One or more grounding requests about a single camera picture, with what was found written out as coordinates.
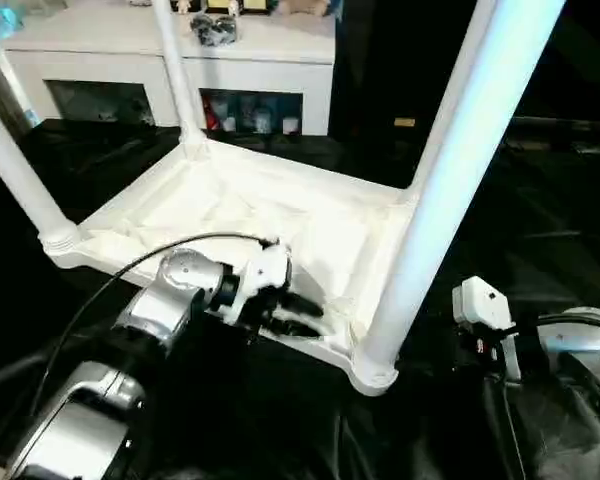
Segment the wire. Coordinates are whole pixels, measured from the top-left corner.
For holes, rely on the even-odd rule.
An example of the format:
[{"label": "wire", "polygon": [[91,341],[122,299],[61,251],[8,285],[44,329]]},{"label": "wire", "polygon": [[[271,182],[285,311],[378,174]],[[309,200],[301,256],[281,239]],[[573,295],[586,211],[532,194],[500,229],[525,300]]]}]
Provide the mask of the wire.
[{"label": "wire", "polygon": [[506,338],[509,335],[519,333],[522,328],[525,327],[542,327],[543,325],[556,325],[559,323],[577,323],[580,325],[590,325],[592,327],[600,328],[600,320],[594,318],[576,317],[573,314],[555,314],[555,315],[543,315],[539,317],[539,320],[530,325],[514,325],[506,330],[498,332],[501,339]]},{"label": "wire", "polygon": [[168,243],[161,247],[158,247],[155,250],[152,250],[149,253],[144,254],[143,256],[137,258],[133,262],[131,262],[128,265],[121,268],[109,280],[107,280],[93,295],[91,295],[91,297],[89,297],[87,299],[87,301],[85,301],[82,304],[82,306],[73,315],[73,317],[71,318],[71,320],[65,327],[64,331],[62,332],[62,335],[60,335],[60,337],[58,338],[58,343],[56,343],[53,351],[51,352],[51,355],[49,356],[49,360],[47,361],[47,364],[45,366],[44,373],[42,374],[42,378],[40,379],[40,383],[38,384],[38,388],[36,389],[36,393],[33,397],[33,401],[31,402],[31,409],[29,411],[29,415],[33,416],[36,413],[36,411],[38,410],[38,405],[40,404],[40,400],[41,400],[42,394],[44,392],[44,386],[47,382],[47,379],[49,378],[49,374],[51,373],[51,370],[53,369],[53,366],[55,365],[55,363],[58,359],[58,355],[60,354],[60,351],[62,350],[62,346],[65,344],[65,342],[69,338],[71,331],[75,328],[75,326],[77,325],[78,321],[80,320],[80,318],[82,317],[84,312],[87,310],[87,308],[89,308],[91,306],[91,304],[93,302],[95,302],[100,297],[100,295],[102,295],[105,292],[105,290],[107,290],[111,285],[113,285],[117,280],[119,280],[124,274],[128,273],[130,270],[137,267],[142,262],[144,262],[145,260],[148,260],[151,257],[154,257],[162,252],[170,250],[179,245],[183,245],[185,243],[195,242],[198,240],[206,240],[206,239],[210,239],[210,238],[237,238],[237,239],[243,239],[243,240],[253,240],[255,242],[258,242],[262,247],[267,247],[267,246],[270,246],[273,244],[273,242],[271,242],[269,240],[265,240],[263,238],[256,237],[254,235],[247,235],[247,234],[243,234],[243,233],[234,233],[234,232],[202,233],[200,235],[193,235],[191,237],[186,237],[186,238],[177,240],[175,242],[171,242],[171,243]]},{"label": "wire", "polygon": [[527,475],[520,454],[520,444],[516,435],[515,423],[507,398],[507,385],[504,375],[487,376],[494,382],[486,381],[482,392],[485,400],[486,419],[494,437],[496,448],[506,472],[506,478],[525,480]]},{"label": "wire", "polygon": [[[97,332],[92,332],[92,329],[83,329],[79,332],[72,334],[69,338],[67,338],[67,341],[62,346],[63,351],[73,350],[75,348],[80,348],[84,346],[84,344],[86,344],[96,336],[96,333],[102,333],[102,331],[105,328],[99,328]],[[8,382],[9,380],[12,380],[17,376],[22,375],[24,372],[31,370],[32,368],[37,367],[38,365],[44,364],[49,358],[52,348],[55,346],[56,342],[58,341],[58,338],[54,338],[43,348],[36,350],[35,352],[21,357],[15,362],[0,368],[0,385],[2,385],[5,382]]]}]

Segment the toy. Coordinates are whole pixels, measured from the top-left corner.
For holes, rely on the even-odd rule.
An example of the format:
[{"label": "toy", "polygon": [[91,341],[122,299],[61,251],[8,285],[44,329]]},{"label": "toy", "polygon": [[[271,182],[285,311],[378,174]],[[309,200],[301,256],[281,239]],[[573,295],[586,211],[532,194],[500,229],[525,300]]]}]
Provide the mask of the toy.
[{"label": "toy", "polygon": [[316,17],[323,17],[330,4],[331,0],[280,0],[276,12],[283,15],[304,12],[312,13]]},{"label": "toy", "polygon": [[178,14],[186,15],[189,13],[191,2],[189,0],[178,0]]},{"label": "toy", "polygon": [[271,112],[267,108],[258,108],[256,116],[256,133],[269,134],[272,131]]},{"label": "toy", "polygon": [[240,4],[238,0],[229,0],[229,16],[239,17],[240,16]]},{"label": "toy", "polygon": [[216,20],[209,15],[197,15],[191,20],[191,30],[196,32],[203,47],[228,45],[238,39],[236,19],[228,15]]}]

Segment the white cabinet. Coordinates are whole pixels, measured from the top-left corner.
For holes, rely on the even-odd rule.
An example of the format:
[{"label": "white cabinet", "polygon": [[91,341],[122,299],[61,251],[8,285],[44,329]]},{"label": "white cabinet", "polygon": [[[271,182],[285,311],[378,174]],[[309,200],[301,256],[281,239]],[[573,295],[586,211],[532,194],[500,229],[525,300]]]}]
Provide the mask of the white cabinet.
[{"label": "white cabinet", "polygon": [[162,57],[102,53],[10,51],[16,75],[40,120],[62,118],[48,81],[139,84],[156,125],[178,125]]},{"label": "white cabinet", "polygon": [[[335,61],[335,19],[244,16],[239,40],[199,45],[175,16],[192,88],[302,95],[302,133],[326,135]],[[152,9],[122,0],[79,0],[4,42],[35,113],[61,118],[53,81],[141,85],[156,125],[178,125]],[[198,107],[199,126],[205,127]]]}]

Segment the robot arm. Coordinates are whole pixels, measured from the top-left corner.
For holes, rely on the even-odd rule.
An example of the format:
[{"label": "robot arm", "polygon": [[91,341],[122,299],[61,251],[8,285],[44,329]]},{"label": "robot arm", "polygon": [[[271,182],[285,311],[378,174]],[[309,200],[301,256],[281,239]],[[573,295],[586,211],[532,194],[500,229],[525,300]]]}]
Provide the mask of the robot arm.
[{"label": "robot arm", "polygon": [[[5,479],[116,476],[133,444],[131,418],[141,411],[146,389],[163,373],[164,361],[197,314],[254,331],[316,336],[297,314],[319,317],[322,310],[288,291],[290,277],[290,255],[283,245],[258,252],[239,274],[195,250],[165,255],[155,280],[103,339],[97,358],[80,364],[44,407]],[[277,312],[284,307],[291,315],[280,318]]]}]

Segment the white shelf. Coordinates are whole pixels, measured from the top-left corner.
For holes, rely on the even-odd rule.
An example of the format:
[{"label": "white shelf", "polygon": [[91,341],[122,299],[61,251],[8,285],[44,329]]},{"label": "white shelf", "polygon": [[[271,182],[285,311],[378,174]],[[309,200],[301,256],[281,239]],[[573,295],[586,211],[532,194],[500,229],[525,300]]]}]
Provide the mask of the white shelf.
[{"label": "white shelf", "polygon": [[[175,15],[185,58],[333,65],[335,18],[312,15],[243,16],[239,40],[223,47],[200,46],[190,16]],[[123,0],[82,0],[35,22],[7,39],[6,50],[162,55],[154,14]]]}]

